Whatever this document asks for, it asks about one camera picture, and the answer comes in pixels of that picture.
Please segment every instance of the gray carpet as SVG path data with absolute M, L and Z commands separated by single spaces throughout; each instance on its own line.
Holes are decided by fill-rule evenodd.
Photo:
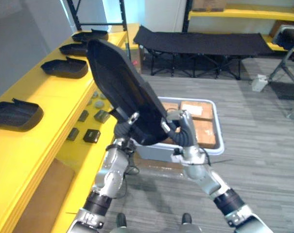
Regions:
M 216 103 L 225 152 L 212 161 L 231 161 L 214 168 L 274 233 L 294 233 L 294 120 L 284 117 L 294 100 L 278 99 L 270 86 L 252 92 L 248 81 L 144 77 L 159 96 Z M 118 212 L 126 214 L 134 233 L 171 232 L 184 212 L 204 233 L 233 232 L 214 203 L 183 177 L 179 165 L 136 163 L 140 174 L 127 177 L 127 195 L 113 200 L 101 232 L 115 227 Z

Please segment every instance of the metal stand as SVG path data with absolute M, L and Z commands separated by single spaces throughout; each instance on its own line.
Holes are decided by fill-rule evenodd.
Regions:
M 285 71 L 285 73 L 288 75 L 288 77 L 293 81 L 294 83 L 294 75 L 293 73 L 291 73 L 291 71 L 288 69 L 288 67 L 286 66 L 286 62 L 287 60 L 290 58 L 291 54 L 294 52 L 294 46 L 287 52 L 286 56 L 283 57 L 283 59 L 281 60 L 281 62 L 277 65 L 277 67 L 275 68 L 275 70 L 269 75 L 269 79 L 268 82 L 272 82 L 274 76 L 276 75 L 276 73 L 280 70 L 283 69 Z M 294 113 L 294 108 L 286 115 L 287 118 L 289 118 L 292 114 Z
M 121 17 L 122 17 L 122 22 L 120 23 L 81 23 L 78 18 L 78 10 L 80 7 L 81 0 L 79 0 L 77 8 L 74 7 L 73 1 L 72 0 L 67 0 L 73 21 L 75 23 L 75 27 L 77 28 L 78 31 L 82 30 L 81 26 L 109 26 L 109 25 L 121 25 L 123 26 L 123 31 L 127 32 L 127 23 L 126 23 L 126 15 L 125 15 L 125 6 L 124 6 L 124 0 L 119 0 L 120 4 L 120 11 L 121 11 Z M 129 37 L 128 37 L 128 32 L 127 32 L 127 39 L 125 41 L 125 46 L 126 46 L 126 52 L 128 58 L 131 60 L 131 52 L 129 48 Z

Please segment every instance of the cardboard box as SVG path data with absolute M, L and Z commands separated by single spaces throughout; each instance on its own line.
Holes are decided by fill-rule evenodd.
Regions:
M 195 101 L 182 101 L 180 109 L 188 110 L 193 119 L 212 121 L 213 106 L 211 103 L 195 102 Z
M 216 145 L 213 123 L 205 120 L 194 120 L 193 123 L 200 147 L 213 149 Z
M 224 11 L 226 0 L 193 0 L 193 11 Z
M 285 20 L 276 20 L 269 35 L 273 38 L 275 34 L 277 33 L 278 29 L 282 25 L 293 25 L 294 26 L 294 21 L 285 21 Z
M 178 110 L 178 103 L 162 102 L 162 105 L 168 113 L 174 110 Z
M 13 233 L 50 233 L 73 175 L 70 167 L 54 159 Z

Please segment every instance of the black metal frame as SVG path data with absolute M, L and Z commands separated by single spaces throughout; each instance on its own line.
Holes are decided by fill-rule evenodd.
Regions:
M 186 8 L 185 8 L 185 15 L 184 15 L 184 22 L 182 24 L 182 32 L 187 33 L 189 27 L 189 11 L 191 10 L 193 0 L 187 0 Z
M 215 65 L 215 68 L 212 68 L 210 70 L 204 71 L 204 72 L 196 75 L 197 78 L 200 76 L 203 76 L 207 73 L 215 71 L 216 79 L 217 79 L 218 76 L 220 75 L 220 72 L 225 71 L 225 72 L 228 72 L 229 74 L 231 74 L 236 80 L 241 79 L 241 61 L 247 57 L 251 57 L 251 56 L 219 55 L 220 57 L 222 57 L 222 61 L 216 62 L 214 59 L 210 58 L 207 55 L 202 54 L 201 56 L 205 57 L 207 60 L 212 62 Z M 236 60 L 238 61 L 238 74 L 233 73 L 229 67 L 229 65 L 234 63 Z
M 183 54 L 183 53 L 169 53 L 169 52 L 161 52 L 161 51 L 156 51 L 156 50 L 152 50 L 152 49 L 148 49 L 146 48 L 147 51 L 151 54 L 152 56 L 152 60 L 151 60 L 151 74 L 152 76 L 156 75 L 157 73 L 163 71 L 163 70 L 168 70 L 171 72 L 171 77 L 174 76 L 175 74 L 175 70 L 177 69 L 177 64 L 176 64 L 176 56 L 177 55 L 187 55 L 187 59 L 191 59 L 193 60 L 193 68 L 192 68 L 192 74 L 190 74 L 189 72 L 185 71 L 184 69 L 180 69 L 178 68 L 178 70 L 184 72 L 185 74 L 187 74 L 189 77 L 192 78 L 198 78 L 200 76 L 203 76 L 207 73 L 210 72 L 215 72 L 216 77 L 215 79 L 218 78 L 218 76 L 220 75 L 220 72 L 228 72 L 230 75 L 232 75 L 236 80 L 240 80 L 241 79 L 241 60 L 245 59 L 247 57 L 251 57 L 251 56 L 225 56 L 225 55 L 217 55 L 219 57 L 222 57 L 222 61 L 221 62 L 217 62 L 215 59 L 212 59 L 210 56 L 207 56 L 205 54 Z M 172 56 L 171 60 L 167 60 L 163 57 L 161 57 L 164 54 L 168 54 Z M 198 57 L 204 57 L 206 58 L 208 61 L 212 62 L 215 65 L 215 68 L 212 68 L 210 70 L 207 71 L 203 71 L 200 74 L 195 74 L 196 71 L 196 58 Z M 160 68 L 156 71 L 154 71 L 154 64 L 155 64 L 155 60 L 156 59 L 161 59 L 162 61 L 166 62 L 170 67 L 165 67 L 165 68 Z M 235 74 L 233 73 L 230 68 L 229 65 L 234 63 L 234 62 L 238 62 L 238 73 Z
M 161 52 L 161 51 L 156 51 L 156 50 L 152 50 L 152 49 L 148 49 L 146 48 L 147 51 L 151 54 L 152 56 L 152 60 L 151 60 L 151 75 L 154 76 L 155 74 L 163 71 L 163 70 L 169 70 L 171 72 L 171 76 L 173 77 L 175 74 L 175 70 L 177 69 L 177 64 L 176 64 L 176 56 L 177 55 L 181 55 L 182 53 L 171 53 L 171 52 Z M 161 57 L 164 54 L 169 54 L 172 56 L 172 60 L 168 61 L 167 59 Z M 193 59 L 193 69 L 192 69 L 192 74 L 190 74 L 189 72 L 185 71 L 184 69 L 178 69 L 182 72 L 184 72 L 185 74 L 187 74 L 189 77 L 195 77 L 195 58 L 197 57 L 197 54 L 184 54 L 184 55 L 188 55 L 188 59 Z M 170 68 L 160 68 L 156 71 L 154 70 L 154 64 L 155 64 L 155 59 L 160 58 L 162 61 L 166 62 Z
M 78 18 L 78 10 L 80 7 L 81 0 L 78 1 L 77 8 L 74 7 L 73 1 L 72 0 L 67 0 L 73 21 L 75 23 L 75 27 L 77 28 L 78 31 L 82 30 L 81 26 L 108 26 L 108 25 L 120 25 L 123 26 L 123 31 L 127 32 L 127 23 L 126 23 L 126 15 L 125 15 L 125 5 L 124 5 L 124 0 L 119 0 L 120 3 L 120 10 L 121 10 L 121 17 L 122 17 L 122 22 L 120 23 L 81 23 Z M 127 33 L 127 41 L 125 42 L 126 46 L 126 51 L 127 51 L 127 56 L 129 59 L 131 59 L 131 52 L 129 48 L 129 37 Z

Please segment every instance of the cot leg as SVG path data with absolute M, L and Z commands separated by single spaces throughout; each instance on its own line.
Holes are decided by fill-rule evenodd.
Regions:
M 171 76 L 174 77 L 174 73 L 175 73 L 175 54 L 173 54 L 173 62 L 172 62 L 172 72 L 171 72 Z
M 151 75 L 153 76 L 154 73 L 153 73 L 153 66 L 155 64 L 155 56 L 154 54 L 152 53 L 152 60 L 151 60 Z
M 239 64 L 238 64 L 238 69 L 239 69 L 239 74 L 238 77 L 236 77 L 237 80 L 241 80 L 241 58 L 238 58 Z
M 195 78 L 195 66 L 196 66 L 196 57 L 193 58 L 193 70 L 192 70 L 192 77 Z

